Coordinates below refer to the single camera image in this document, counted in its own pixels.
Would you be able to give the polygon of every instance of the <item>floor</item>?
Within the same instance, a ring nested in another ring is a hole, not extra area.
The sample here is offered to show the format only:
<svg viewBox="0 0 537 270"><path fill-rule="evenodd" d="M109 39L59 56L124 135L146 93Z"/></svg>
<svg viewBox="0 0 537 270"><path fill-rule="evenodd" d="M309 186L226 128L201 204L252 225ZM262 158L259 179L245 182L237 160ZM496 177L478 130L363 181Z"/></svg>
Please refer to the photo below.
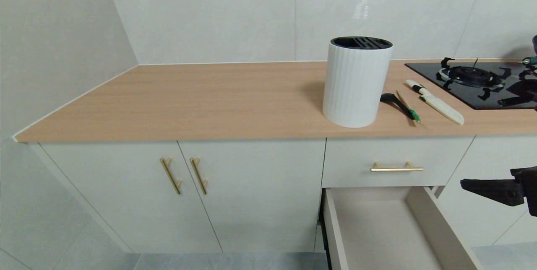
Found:
<svg viewBox="0 0 537 270"><path fill-rule="evenodd" d="M474 248L485 270L537 269L537 242ZM143 254L134 270L328 270L324 253Z"/></svg>

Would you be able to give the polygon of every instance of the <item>drawer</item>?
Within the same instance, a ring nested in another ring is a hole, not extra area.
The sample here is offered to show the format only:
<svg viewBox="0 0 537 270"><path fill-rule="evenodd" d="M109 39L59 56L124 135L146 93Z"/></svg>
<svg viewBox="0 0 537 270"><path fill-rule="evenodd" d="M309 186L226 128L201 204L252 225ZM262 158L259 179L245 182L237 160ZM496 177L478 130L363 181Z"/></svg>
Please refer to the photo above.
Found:
<svg viewBox="0 0 537 270"><path fill-rule="evenodd" d="M322 186L445 185L474 136L434 138L328 138ZM372 171L379 167L422 171Z"/></svg>
<svg viewBox="0 0 537 270"><path fill-rule="evenodd" d="M321 225L333 270L483 270L428 187L328 188Z"/></svg>

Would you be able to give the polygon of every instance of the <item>knife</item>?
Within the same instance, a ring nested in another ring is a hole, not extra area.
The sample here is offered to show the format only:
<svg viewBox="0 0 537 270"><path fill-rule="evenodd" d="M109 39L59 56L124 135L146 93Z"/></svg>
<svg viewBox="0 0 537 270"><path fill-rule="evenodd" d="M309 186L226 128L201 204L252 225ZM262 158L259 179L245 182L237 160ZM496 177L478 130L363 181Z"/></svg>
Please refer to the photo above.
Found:
<svg viewBox="0 0 537 270"><path fill-rule="evenodd" d="M447 103L443 102L440 98L434 96L429 92L424 86L416 83L414 80L407 79L407 84L414 90L416 93L421 94L421 98L432 108L437 110L439 113L457 123L458 125L464 124L464 117L461 113L455 111L454 108L450 107Z"/></svg>

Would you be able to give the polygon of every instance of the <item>open drawer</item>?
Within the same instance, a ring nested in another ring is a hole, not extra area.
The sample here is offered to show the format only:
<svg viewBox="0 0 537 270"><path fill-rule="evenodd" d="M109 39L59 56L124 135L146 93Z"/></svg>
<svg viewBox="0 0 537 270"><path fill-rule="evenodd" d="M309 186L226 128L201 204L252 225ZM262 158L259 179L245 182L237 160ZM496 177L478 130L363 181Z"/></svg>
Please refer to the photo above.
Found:
<svg viewBox="0 0 537 270"><path fill-rule="evenodd" d="M427 187L327 188L321 226L333 270L483 270Z"/></svg>

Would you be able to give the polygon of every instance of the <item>white knife block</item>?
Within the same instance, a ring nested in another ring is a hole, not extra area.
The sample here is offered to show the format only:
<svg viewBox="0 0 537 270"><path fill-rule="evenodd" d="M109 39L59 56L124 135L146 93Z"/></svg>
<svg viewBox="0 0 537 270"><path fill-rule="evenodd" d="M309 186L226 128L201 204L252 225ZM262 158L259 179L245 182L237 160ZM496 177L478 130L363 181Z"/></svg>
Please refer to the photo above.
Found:
<svg viewBox="0 0 537 270"><path fill-rule="evenodd" d="M328 46L323 114L347 128L373 123L393 44L374 37L338 37Z"/></svg>

